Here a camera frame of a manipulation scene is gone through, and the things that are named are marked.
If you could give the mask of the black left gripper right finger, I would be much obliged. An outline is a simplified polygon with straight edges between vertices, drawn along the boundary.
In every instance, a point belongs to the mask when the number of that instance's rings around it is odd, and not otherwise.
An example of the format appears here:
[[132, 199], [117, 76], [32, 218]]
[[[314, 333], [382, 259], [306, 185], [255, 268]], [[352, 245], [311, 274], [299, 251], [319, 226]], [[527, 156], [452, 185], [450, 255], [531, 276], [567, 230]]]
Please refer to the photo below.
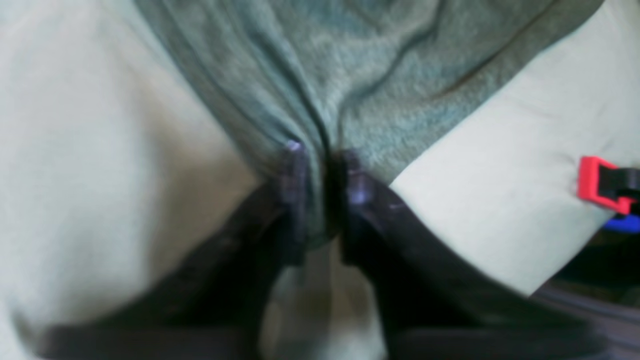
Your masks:
[[336, 157], [342, 259], [374, 289], [391, 360], [606, 360], [589, 322], [528, 300], [462, 259], [369, 174]]

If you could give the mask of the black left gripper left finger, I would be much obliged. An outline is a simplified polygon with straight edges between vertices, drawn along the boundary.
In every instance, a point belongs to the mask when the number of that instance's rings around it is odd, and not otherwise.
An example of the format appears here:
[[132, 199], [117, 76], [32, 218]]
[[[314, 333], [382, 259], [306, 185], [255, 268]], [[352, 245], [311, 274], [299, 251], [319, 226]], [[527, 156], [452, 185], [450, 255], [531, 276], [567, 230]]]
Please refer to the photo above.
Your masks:
[[306, 148], [286, 144], [278, 173], [153, 288], [84, 325], [48, 329], [46, 360], [259, 360], [266, 304], [306, 251]]

